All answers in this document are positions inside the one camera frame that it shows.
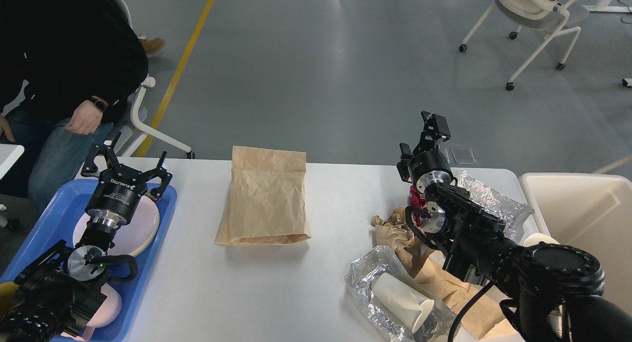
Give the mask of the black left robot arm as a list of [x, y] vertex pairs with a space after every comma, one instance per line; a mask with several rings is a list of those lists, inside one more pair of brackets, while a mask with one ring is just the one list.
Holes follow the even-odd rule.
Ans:
[[69, 247], [59, 240], [14, 279], [14, 306], [1, 319], [3, 342], [49, 342], [63, 333], [77, 337], [104, 308], [105, 286], [136, 278], [135, 257], [109, 251], [142, 198], [157, 202], [163, 197], [172, 179], [164, 167], [166, 155], [142, 172], [120, 163], [113, 144], [89, 151], [81, 175], [96, 187], [85, 208], [86, 229], [78, 243]]

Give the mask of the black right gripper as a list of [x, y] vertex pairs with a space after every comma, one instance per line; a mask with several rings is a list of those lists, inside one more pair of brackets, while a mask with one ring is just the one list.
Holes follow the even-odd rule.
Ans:
[[419, 193], [425, 193], [436, 183], [452, 183], [454, 175], [440, 151], [433, 150], [451, 138], [447, 120], [429, 111], [422, 111], [421, 115], [424, 130], [420, 134], [418, 154], [412, 155], [407, 143], [399, 143], [401, 155], [396, 166], [403, 182], [411, 183]]

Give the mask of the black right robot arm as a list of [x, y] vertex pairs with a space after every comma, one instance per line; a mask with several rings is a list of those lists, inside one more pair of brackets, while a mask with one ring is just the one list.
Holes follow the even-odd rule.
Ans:
[[401, 143], [397, 163], [404, 182], [422, 194], [425, 206], [408, 206], [409, 229], [427, 247], [445, 255], [443, 268], [463, 282], [487, 280], [461, 310], [465, 313], [496, 286], [507, 299], [500, 308], [526, 342], [629, 342], [631, 316], [603, 299], [605, 274], [598, 259], [568, 245], [528, 247], [504, 236], [505, 223], [470, 199], [439, 147], [451, 133], [445, 117], [422, 111], [424, 130], [411, 150]]

